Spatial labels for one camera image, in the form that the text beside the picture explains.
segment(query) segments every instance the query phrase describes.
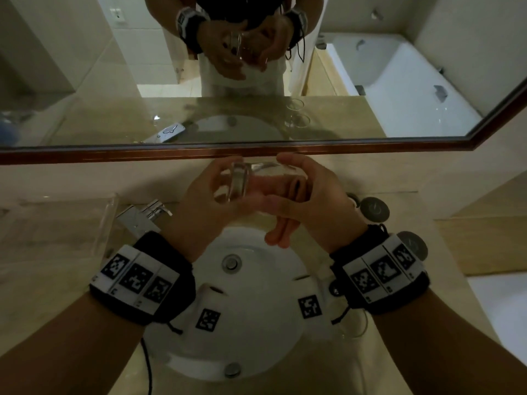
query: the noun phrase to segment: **bathtub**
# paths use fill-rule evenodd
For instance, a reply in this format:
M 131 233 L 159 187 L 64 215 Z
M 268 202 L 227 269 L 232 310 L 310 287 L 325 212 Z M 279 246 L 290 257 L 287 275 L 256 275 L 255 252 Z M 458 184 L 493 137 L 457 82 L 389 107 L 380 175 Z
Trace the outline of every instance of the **bathtub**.
M 479 113 L 400 35 L 323 33 L 350 95 L 363 86 L 387 137 L 465 136 Z

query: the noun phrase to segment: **mirror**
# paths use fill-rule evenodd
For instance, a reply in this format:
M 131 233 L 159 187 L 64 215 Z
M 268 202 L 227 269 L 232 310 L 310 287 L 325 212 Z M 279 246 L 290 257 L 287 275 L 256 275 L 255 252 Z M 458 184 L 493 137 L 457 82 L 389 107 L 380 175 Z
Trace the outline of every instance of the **mirror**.
M 0 144 L 465 141 L 524 90 L 526 10 L 527 0 L 1 0 Z

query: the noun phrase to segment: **electrical outlet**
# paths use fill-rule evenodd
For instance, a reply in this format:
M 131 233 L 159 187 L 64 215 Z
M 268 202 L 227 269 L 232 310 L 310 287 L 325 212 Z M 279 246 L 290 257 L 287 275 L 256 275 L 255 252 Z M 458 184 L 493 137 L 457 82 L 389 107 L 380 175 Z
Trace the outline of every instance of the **electrical outlet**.
M 113 20 L 118 24 L 126 23 L 121 8 L 110 8 L 110 13 L 112 14 Z

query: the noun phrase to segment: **wristband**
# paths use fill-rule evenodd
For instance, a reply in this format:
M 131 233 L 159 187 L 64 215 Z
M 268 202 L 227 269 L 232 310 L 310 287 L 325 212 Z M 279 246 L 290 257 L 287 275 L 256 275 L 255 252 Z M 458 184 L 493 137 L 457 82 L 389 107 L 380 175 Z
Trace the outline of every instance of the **wristband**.
M 97 273 L 91 294 L 139 325 L 168 323 L 195 299 L 192 265 L 166 239 L 148 232 L 124 245 Z
M 306 36 L 307 33 L 307 15 L 306 12 L 302 11 L 297 6 L 294 6 L 291 10 L 284 13 L 284 16 L 288 17 L 293 22 L 293 37 L 289 43 L 289 50 L 293 49 L 297 43 Z
M 338 288 L 351 308 L 372 314 L 396 310 L 430 285 L 423 263 L 384 226 L 369 226 L 352 244 L 331 254 Z
M 198 43 L 197 35 L 199 25 L 206 20 L 207 17 L 204 13 L 190 7 L 182 8 L 175 19 L 179 37 L 196 54 L 203 52 Z

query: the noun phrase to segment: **countertop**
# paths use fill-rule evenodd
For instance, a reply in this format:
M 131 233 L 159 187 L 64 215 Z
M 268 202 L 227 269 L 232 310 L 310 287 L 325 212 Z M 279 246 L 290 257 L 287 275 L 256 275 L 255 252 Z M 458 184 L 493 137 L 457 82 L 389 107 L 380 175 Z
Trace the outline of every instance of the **countertop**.
M 96 108 L 81 99 L 73 103 L 47 145 L 140 143 L 175 122 L 188 129 L 173 142 L 219 143 L 283 140 L 381 139 L 386 135 L 362 96 L 299 97 L 298 111 L 309 117 L 308 127 L 287 127 L 289 97 L 121 98 Z M 157 125 L 152 118 L 161 117 Z M 252 131 L 236 137 L 227 132 L 196 133 L 192 123 L 216 116 L 251 116 L 277 129 L 273 135 Z
M 419 234 L 429 249 L 425 261 L 432 289 L 471 324 L 497 340 L 478 300 L 459 271 L 434 222 L 416 193 L 378 194 L 391 210 L 386 226 L 391 232 L 409 230 Z M 235 225 L 267 231 L 273 218 L 253 215 Z M 113 225 L 109 247 L 126 241 L 122 227 Z M 330 265 L 328 255 L 301 227 L 291 239 L 291 247 L 305 262 L 309 272 Z M 60 265 L 32 269 L 0 270 L 0 296 L 18 303 L 0 306 L 0 353 L 27 337 L 55 316 L 87 287 L 100 259 L 63 261 Z M 293 350 L 269 371 L 255 377 L 227 383 L 207 383 L 187 378 L 152 359 L 154 394 L 410 394 L 410 390 L 386 350 L 369 318 L 369 328 L 358 340 L 312 343 L 302 338 Z M 141 347 L 135 350 L 112 395 L 146 394 L 147 370 Z

